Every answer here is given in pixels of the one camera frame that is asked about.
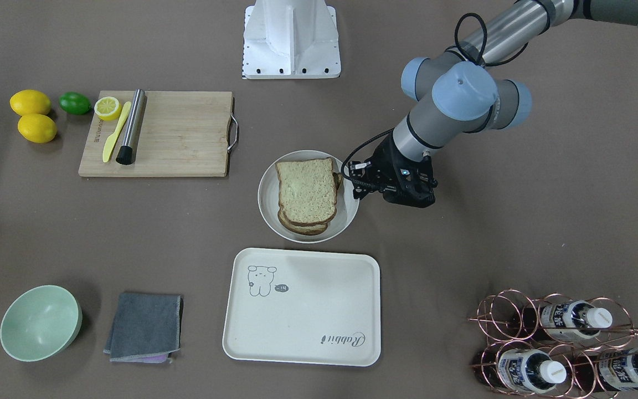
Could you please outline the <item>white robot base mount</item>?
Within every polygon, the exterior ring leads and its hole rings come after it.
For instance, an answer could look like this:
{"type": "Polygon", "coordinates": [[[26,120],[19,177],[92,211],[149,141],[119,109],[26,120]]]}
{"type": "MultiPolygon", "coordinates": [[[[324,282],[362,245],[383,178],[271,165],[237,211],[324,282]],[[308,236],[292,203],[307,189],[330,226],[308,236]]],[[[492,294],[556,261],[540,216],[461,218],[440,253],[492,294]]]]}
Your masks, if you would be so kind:
{"type": "Polygon", "coordinates": [[[334,7],[256,1],[245,9],[243,79],[332,79],[342,71],[334,7]]]}

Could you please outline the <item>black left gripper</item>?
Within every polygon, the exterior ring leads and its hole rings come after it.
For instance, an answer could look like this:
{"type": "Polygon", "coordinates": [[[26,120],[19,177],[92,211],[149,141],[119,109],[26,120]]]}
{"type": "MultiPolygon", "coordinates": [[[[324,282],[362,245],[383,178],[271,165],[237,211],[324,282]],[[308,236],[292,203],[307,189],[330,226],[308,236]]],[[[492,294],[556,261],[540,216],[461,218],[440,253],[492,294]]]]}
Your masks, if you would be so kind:
{"type": "MultiPolygon", "coordinates": [[[[339,190],[343,176],[332,173],[334,187],[339,190]]],[[[433,177],[432,157],[421,161],[404,157],[393,142],[391,133],[381,133],[358,146],[348,156],[348,180],[353,184],[353,197],[362,200],[369,193],[382,193],[389,203],[426,208],[435,203],[434,189],[438,182],[433,177]],[[352,157],[363,147],[383,138],[371,157],[353,161],[352,157]]]]}

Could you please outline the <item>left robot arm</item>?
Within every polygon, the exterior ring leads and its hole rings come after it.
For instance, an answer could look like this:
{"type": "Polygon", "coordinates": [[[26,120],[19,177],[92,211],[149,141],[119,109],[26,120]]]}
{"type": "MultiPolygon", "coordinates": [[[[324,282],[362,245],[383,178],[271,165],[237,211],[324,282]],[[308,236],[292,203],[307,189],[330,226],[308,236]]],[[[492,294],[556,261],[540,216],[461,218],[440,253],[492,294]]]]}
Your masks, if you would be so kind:
{"type": "Polygon", "coordinates": [[[416,105],[396,127],[378,135],[371,157],[348,156],[340,167],[353,197],[380,192],[385,201],[425,208],[438,182],[432,157],[458,134],[503,130],[521,124],[532,109],[529,89],[512,79],[497,81],[488,68],[504,65],[533,38],[570,19],[638,27],[638,1],[516,1],[494,20],[475,15],[479,30],[440,56],[405,66],[401,89],[416,105]]]}

